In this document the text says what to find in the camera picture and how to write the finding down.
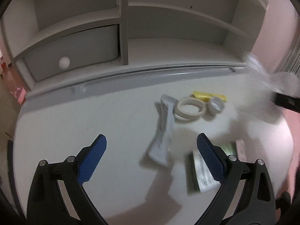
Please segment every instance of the drawer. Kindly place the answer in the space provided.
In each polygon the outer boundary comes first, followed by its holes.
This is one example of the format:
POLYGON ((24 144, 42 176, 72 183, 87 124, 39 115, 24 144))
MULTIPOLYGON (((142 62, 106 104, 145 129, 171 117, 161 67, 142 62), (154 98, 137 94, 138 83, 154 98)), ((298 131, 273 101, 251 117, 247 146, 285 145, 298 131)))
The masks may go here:
POLYGON ((40 81, 78 67, 111 61, 117 56, 118 26, 112 25, 62 37, 33 49, 23 59, 35 81, 40 81), (59 61, 65 57, 70 65, 62 69, 59 61))

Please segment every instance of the white tape roll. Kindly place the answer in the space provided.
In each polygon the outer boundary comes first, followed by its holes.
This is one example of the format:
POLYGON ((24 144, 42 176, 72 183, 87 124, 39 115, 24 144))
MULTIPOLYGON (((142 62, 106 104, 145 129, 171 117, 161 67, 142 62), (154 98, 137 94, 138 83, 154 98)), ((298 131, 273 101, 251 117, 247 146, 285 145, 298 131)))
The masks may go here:
POLYGON ((208 102, 208 111, 211 115, 216 116, 224 110, 225 104, 219 97, 212 97, 208 102))
POLYGON ((184 119, 195 120, 206 112, 206 103, 196 98, 191 98, 191 97, 182 98, 178 101, 174 112, 176 113, 176 115, 184 119), (196 113, 186 112, 182 109, 182 106, 185 105, 194 105, 199 107, 201 110, 200 112, 196 112, 196 113))

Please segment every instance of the pink wall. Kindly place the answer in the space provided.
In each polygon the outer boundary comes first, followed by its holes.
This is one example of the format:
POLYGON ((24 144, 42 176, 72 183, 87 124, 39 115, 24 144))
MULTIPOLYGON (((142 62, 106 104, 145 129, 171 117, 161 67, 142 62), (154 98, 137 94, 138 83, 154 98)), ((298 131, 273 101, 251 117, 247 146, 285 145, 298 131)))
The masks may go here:
POLYGON ((289 51, 298 19, 290 0, 268 2, 262 29, 251 52, 272 73, 289 51))

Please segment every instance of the white table surface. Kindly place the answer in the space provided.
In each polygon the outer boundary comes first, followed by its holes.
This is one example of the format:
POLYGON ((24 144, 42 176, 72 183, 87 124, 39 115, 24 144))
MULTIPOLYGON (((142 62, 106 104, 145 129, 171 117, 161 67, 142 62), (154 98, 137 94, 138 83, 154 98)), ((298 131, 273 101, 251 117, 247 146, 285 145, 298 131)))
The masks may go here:
POLYGON ((243 139, 248 161, 265 161, 276 193, 287 174, 293 139, 283 116, 268 124, 239 110, 248 103, 246 78, 234 75, 147 86, 24 114, 14 142, 16 188, 24 211, 38 162, 61 162, 77 155, 98 134, 106 136, 107 150, 83 186, 110 225, 197 221, 217 192, 187 192, 184 156, 196 148, 196 137, 202 132, 214 144, 243 139), (155 104, 162 94, 179 99, 196 90, 226 95, 224 112, 213 120, 176 122, 170 147, 173 168, 153 165, 145 153, 157 129, 155 104))

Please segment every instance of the drawer knob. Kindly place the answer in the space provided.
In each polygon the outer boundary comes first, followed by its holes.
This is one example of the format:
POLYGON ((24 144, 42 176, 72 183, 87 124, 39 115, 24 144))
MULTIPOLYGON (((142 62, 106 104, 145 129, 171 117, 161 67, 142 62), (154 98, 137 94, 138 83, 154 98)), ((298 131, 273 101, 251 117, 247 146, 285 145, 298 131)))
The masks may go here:
POLYGON ((67 69, 70 66, 70 58, 62 57, 58 62, 58 66, 60 69, 67 69))

